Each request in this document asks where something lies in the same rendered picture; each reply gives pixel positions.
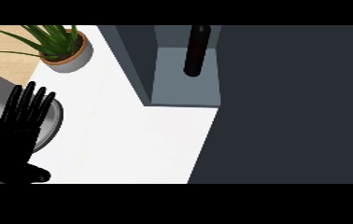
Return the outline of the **round silver metal plate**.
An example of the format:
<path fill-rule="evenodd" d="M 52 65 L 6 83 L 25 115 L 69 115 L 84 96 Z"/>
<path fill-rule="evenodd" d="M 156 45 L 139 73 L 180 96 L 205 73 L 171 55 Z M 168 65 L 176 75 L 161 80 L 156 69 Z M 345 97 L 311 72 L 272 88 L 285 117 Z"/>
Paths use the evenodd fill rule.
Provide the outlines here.
<path fill-rule="evenodd" d="M 37 152 L 53 140 L 57 131 L 60 129 L 63 121 L 63 107 L 57 100 L 52 101 L 52 106 L 49 110 L 49 114 L 44 118 L 44 122 L 41 124 L 41 131 L 38 134 L 35 146 L 32 152 Z"/>

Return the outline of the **grey open cabinet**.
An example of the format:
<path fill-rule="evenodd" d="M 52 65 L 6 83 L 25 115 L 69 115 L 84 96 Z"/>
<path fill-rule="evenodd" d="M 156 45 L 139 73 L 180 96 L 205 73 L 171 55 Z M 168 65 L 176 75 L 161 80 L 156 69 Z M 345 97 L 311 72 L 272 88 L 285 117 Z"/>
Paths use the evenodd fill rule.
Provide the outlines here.
<path fill-rule="evenodd" d="M 190 25 L 99 25 L 97 29 L 142 104 L 220 107 L 218 25 L 198 77 L 183 72 Z"/>

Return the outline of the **dark grey cabinet door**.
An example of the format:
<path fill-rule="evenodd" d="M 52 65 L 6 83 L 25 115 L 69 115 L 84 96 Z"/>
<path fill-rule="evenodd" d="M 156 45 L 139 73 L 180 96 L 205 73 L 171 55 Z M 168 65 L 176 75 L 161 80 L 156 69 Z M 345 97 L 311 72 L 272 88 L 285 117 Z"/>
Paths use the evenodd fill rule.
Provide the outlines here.
<path fill-rule="evenodd" d="M 353 26 L 226 26 L 193 183 L 353 183 Z"/>

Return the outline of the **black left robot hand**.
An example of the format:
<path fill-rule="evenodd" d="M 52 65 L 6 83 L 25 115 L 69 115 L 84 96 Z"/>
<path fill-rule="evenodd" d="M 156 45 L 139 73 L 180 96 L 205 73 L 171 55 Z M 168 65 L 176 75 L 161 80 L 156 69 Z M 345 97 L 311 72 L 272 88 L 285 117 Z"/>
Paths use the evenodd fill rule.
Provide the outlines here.
<path fill-rule="evenodd" d="M 0 117 L 0 183 L 31 184 L 50 180 L 50 172 L 29 164 L 40 134 L 40 126 L 49 113 L 55 92 L 46 88 L 34 92 L 35 82 L 26 88 L 16 85 L 10 92 Z"/>

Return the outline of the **dark wine bottle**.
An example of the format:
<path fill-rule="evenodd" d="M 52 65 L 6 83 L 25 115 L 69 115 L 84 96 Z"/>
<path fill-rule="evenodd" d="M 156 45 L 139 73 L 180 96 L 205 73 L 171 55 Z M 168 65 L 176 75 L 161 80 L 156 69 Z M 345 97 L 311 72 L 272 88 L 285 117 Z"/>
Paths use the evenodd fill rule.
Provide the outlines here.
<path fill-rule="evenodd" d="M 192 26 L 183 67 L 183 72 L 189 77 L 196 77 L 201 73 L 210 34 L 210 25 Z"/>

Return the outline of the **grey round pot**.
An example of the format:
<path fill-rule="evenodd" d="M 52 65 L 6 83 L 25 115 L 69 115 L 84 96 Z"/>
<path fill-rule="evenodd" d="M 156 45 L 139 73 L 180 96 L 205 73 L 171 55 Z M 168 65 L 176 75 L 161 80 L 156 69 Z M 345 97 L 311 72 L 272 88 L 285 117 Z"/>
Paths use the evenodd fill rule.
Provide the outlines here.
<path fill-rule="evenodd" d="M 44 58 L 40 61 L 47 65 L 47 67 L 57 73 L 71 73 L 77 71 L 88 63 L 93 57 L 93 45 L 81 32 L 77 32 L 78 36 L 83 39 L 83 45 L 77 53 L 66 60 L 59 62 L 50 62 Z"/>

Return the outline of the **green potted plant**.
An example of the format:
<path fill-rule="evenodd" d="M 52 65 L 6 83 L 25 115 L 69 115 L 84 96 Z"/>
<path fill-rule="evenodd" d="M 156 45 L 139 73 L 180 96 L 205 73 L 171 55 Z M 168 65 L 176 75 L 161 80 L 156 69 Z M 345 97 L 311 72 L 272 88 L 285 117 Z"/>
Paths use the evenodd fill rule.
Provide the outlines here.
<path fill-rule="evenodd" d="M 37 50 L 37 56 L 49 63 L 62 63 L 75 58 L 86 48 L 86 36 L 78 32 L 77 26 L 66 29 L 62 25 L 22 25 L 22 28 L 32 35 L 37 43 L 25 37 L 0 30 L 0 34 L 15 38 Z"/>

